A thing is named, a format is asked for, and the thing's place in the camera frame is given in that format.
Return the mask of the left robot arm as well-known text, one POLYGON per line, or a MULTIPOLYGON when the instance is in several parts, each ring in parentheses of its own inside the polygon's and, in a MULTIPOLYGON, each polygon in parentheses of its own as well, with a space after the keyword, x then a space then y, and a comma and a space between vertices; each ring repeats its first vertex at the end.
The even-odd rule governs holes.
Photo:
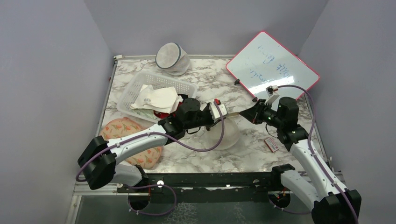
POLYGON ((201 104, 195 98, 185 99, 169 116, 158 121, 150 128, 125 137, 105 140, 94 137, 78 158, 80 170, 77 182, 87 182, 91 190, 104 187, 111 182, 123 182, 134 191, 146 188, 147 179, 141 168, 125 167, 119 164, 127 158, 154 147, 162 147, 180 142, 188 130, 201 127, 210 129, 218 122, 224 123, 228 111, 224 104, 215 99, 201 110, 201 104))

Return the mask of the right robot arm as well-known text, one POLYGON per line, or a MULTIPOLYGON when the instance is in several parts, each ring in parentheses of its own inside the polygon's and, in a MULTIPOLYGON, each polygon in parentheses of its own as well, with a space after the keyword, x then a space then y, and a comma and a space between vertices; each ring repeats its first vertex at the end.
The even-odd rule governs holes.
POLYGON ((269 178, 271 187, 291 190, 310 209, 316 224, 358 223, 360 194, 349 190, 320 157, 311 134, 298 124, 298 113, 297 102, 290 97, 282 97, 277 110, 260 99, 253 107, 240 112, 253 124, 275 127, 279 141, 299 161, 311 180, 307 182, 287 164, 273 168, 269 178))

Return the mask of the round mesh laundry bag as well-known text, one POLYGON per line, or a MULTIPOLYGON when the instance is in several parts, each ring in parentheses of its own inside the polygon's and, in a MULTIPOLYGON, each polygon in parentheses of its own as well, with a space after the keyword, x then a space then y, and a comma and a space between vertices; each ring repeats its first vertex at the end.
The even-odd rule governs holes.
POLYGON ((189 55, 175 42, 167 43, 158 50, 155 63, 173 76, 181 76, 191 68, 189 55))

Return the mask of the small red box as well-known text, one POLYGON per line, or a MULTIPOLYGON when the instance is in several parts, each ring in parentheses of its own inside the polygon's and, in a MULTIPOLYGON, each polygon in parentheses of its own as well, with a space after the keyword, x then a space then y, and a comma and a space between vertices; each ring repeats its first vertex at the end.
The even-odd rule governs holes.
POLYGON ((264 143, 269 148, 269 150, 274 153, 279 150, 279 146, 276 144, 275 140, 272 137, 268 137, 264 140, 264 143))

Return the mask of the white cloth in basket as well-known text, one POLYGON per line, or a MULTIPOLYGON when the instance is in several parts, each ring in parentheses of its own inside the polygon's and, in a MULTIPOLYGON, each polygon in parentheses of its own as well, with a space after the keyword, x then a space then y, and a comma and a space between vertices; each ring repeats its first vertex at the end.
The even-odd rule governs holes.
POLYGON ((143 85, 137 99, 129 107, 131 109, 149 109, 155 112, 170 114, 175 112, 183 98, 176 92, 175 87, 154 90, 152 85, 143 85))

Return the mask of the pink framed whiteboard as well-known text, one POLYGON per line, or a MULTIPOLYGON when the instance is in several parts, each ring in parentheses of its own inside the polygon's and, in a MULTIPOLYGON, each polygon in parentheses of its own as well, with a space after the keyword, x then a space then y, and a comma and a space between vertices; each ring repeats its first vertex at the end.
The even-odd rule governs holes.
POLYGON ((310 89, 320 76, 295 54, 285 48, 266 31, 259 32, 233 59, 226 69, 255 98, 267 98, 268 86, 281 88, 281 96, 298 99, 303 92, 295 86, 310 89))

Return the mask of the white plastic basket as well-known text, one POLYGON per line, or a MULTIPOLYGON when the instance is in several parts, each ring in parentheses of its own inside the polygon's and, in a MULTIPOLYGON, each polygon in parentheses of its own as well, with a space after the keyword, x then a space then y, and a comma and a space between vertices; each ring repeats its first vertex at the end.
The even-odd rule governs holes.
POLYGON ((146 85, 151 85, 155 90, 166 87, 174 87, 178 94, 185 94, 190 98, 195 98, 198 92, 198 86, 196 84, 148 71, 141 71, 134 75, 134 77, 126 85, 125 90, 117 102, 117 110, 123 114, 127 114, 149 122, 158 122, 159 118, 154 115, 152 110, 130 108, 130 105, 133 104, 138 98, 142 87, 146 85))

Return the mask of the floral orange cushion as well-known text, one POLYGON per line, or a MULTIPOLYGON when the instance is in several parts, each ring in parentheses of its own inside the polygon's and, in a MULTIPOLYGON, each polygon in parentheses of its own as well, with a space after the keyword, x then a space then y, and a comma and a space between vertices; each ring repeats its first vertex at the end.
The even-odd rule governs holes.
MULTIPOLYGON (((109 140, 125 137, 130 134, 140 132, 144 129, 145 128, 135 121, 132 121, 130 118, 123 117, 111 120, 102 127, 99 135, 101 135, 104 140, 109 140)), ((127 158, 125 162, 131 165, 140 165, 144 169, 153 169, 160 159, 162 151, 163 147, 150 148, 127 158)))

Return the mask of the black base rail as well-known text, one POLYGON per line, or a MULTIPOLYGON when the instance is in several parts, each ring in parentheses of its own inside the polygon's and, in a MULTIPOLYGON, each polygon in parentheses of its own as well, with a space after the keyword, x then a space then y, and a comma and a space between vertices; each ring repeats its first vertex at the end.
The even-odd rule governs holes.
POLYGON ((269 193, 286 188, 280 174, 294 170, 290 164, 275 166, 270 172, 247 173, 149 173, 142 189, 115 185, 113 193, 127 195, 132 203, 266 203, 269 193))

